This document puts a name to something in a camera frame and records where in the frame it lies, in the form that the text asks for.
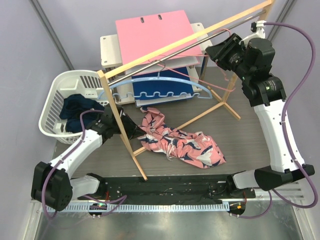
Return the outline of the light blue plastic hanger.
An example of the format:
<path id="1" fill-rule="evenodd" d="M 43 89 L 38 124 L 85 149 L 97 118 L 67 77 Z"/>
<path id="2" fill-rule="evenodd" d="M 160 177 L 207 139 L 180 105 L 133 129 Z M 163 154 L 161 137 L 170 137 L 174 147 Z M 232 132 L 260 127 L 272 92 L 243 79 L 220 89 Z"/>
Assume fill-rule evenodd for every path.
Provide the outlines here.
<path id="1" fill-rule="evenodd" d="M 138 107 L 194 97 L 213 98 L 211 92 L 199 84 L 196 70 L 189 67 L 135 75 L 109 89 L 119 104 L 135 102 Z"/>

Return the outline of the navy blue shorts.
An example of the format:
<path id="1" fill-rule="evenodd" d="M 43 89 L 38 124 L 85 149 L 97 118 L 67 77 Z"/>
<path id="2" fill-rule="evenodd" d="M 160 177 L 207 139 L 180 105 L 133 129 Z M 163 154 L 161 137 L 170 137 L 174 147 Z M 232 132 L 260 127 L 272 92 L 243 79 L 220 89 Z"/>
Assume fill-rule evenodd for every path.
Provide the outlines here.
<path id="1" fill-rule="evenodd" d="M 61 120 L 66 120 L 66 132 L 79 133 L 82 132 L 81 113 L 88 110 L 103 111 L 104 109 L 104 106 L 95 100 L 85 98 L 81 94 L 72 94 L 63 100 L 59 117 Z"/>

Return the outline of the pink wire hanger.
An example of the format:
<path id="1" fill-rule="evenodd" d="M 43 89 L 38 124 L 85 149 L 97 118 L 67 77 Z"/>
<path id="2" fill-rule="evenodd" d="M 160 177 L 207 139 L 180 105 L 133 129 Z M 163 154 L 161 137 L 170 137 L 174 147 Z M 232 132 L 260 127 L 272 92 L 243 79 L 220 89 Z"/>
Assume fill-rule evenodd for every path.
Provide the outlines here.
<path id="1" fill-rule="evenodd" d="M 231 36 L 231 31 L 230 31 L 228 28 L 220 28 L 219 30 L 215 31 L 214 33 L 215 33 L 215 34 L 219 34 L 219 33 L 222 33 L 223 31 L 228 32 L 229 36 Z M 178 74 L 180 74 L 180 75 L 184 75 L 184 74 L 182 74 L 182 73 L 174 70 L 173 68 L 166 67 L 164 64 L 159 64 L 159 63 L 158 63 L 157 65 L 160 66 L 160 67 L 163 67 L 165 70 L 169 70 L 169 71 L 178 73 Z M 229 93 L 231 93 L 231 92 L 233 92 L 233 91 L 235 90 L 234 87 L 232 87 L 231 89 L 227 89 L 227 88 L 224 88 L 224 87 L 220 87 L 220 86 L 218 86 L 218 85 L 211 84 L 211 83 L 209 83 L 209 82 L 207 82 L 207 81 L 204 81 L 203 78 L 205 77 L 205 69 L 206 69 L 206 67 L 207 67 L 207 64 L 205 63 L 205 64 L 204 64 L 204 67 L 201 68 L 200 76 L 199 76 L 198 78 L 192 77 L 192 76 L 189 76 L 189 78 L 194 79 L 194 80 L 198 80 L 199 82 L 205 83 L 205 84 L 207 84 L 208 86 L 214 87 L 214 88 L 216 88 L 216 89 L 224 90 L 224 91 L 229 92 Z M 220 67 L 218 67 L 218 69 L 219 69 L 220 72 L 222 73 L 222 75 L 223 75 L 223 77 L 224 77 L 224 80 L 230 83 L 231 81 L 227 78 L 226 72 L 225 72 L 224 70 L 222 70 L 222 68 L 220 68 Z"/>

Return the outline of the pink shark print shorts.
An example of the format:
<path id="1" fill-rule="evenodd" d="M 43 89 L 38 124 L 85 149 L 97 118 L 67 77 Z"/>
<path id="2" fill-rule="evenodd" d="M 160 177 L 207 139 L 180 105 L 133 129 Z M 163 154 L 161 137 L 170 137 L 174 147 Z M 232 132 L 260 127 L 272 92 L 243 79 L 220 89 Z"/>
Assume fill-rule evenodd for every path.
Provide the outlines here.
<path id="1" fill-rule="evenodd" d="M 213 138 L 198 131 L 188 133 L 165 123 L 165 115 L 154 107 L 143 106 L 145 113 L 140 128 L 146 132 L 138 138 L 153 153 L 162 153 L 168 160 L 177 158 L 200 169 L 225 164 L 226 158 Z"/>

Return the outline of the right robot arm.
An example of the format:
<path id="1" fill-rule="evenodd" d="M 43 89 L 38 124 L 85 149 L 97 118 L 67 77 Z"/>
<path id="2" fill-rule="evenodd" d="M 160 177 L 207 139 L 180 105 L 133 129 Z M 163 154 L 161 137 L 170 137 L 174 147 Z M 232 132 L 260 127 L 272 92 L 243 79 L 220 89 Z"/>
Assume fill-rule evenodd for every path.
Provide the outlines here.
<path id="1" fill-rule="evenodd" d="M 270 157 L 268 166 L 229 176 L 226 193 L 236 198 L 246 188 L 269 191 L 314 175 L 314 166 L 305 163 L 297 148 L 284 110 L 284 85 L 270 73 L 275 56 L 272 43 L 257 36 L 242 39 L 233 33 L 205 52 L 218 67 L 234 72 L 242 81 L 242 92 L 259 119 Z"/>

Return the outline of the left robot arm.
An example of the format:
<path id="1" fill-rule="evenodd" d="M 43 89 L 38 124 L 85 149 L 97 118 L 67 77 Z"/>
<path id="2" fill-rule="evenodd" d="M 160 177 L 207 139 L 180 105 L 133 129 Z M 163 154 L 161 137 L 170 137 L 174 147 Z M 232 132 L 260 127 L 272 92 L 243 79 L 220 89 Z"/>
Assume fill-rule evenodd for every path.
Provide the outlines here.
<path id="1" fill-rule="evenodd" d="M 81 197 L 102 199 L 107 192 L 106 180 L 94 173 L 72 178 L 76 169 L 113 135 L 121 134 L 110 106 L 104 110 L 86 110 L 79 116 L 81 136 L 61 155 L 49 163 L 39 162 L 34 169 L 31 197 L 42 207 L 64 210 L 70 201 Z"/>

